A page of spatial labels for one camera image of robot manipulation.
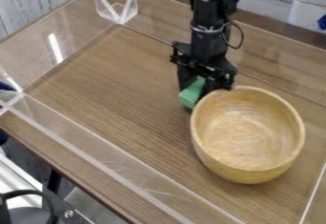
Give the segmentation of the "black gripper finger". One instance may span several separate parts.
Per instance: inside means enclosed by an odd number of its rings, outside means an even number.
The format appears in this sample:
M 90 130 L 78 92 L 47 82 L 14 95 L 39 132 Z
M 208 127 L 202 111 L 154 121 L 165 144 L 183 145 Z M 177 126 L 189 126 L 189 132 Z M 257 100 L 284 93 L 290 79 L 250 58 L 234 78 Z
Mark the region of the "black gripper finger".
M 198 79 L 198 74 L 194 68 L 185 64 L 177 65 L 177 77 L 179 89 L 183 91 Z
M 217 90 L 232 90 L 232 81 L 226 77 L 213 77 L 209 76 L 205 79 L 204 89 L 201 97 L 205 97 L 209 93 Z

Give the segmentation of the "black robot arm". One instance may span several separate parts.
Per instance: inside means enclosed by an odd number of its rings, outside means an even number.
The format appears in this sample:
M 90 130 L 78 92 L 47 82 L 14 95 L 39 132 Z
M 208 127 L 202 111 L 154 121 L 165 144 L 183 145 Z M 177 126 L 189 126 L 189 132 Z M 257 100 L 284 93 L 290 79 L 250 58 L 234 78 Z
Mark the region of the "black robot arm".
M 232 19 L 238 1 L 190 0 L 192 42 L 173 43 L 171 62 L 177 64 L 181 94 L 202 81 L 196 91 L 196 102 L 213 91 L 233 89 L 238 70 L 228 52 L 229 49 L 240 49 L 245 39 L 244 30 Z

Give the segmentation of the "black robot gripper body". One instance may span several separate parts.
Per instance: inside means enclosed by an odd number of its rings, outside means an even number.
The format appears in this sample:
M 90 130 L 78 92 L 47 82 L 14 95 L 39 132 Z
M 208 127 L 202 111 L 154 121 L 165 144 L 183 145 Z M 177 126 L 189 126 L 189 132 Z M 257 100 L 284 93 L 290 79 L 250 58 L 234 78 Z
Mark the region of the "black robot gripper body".
M 234 83 L 237 68 L 228 59 L 232 27 L 220 30 L 205 30 L 192 27 L 192 43 L 175 41 L 171 62 L 194 68 L 198 77 L 226 77 Z

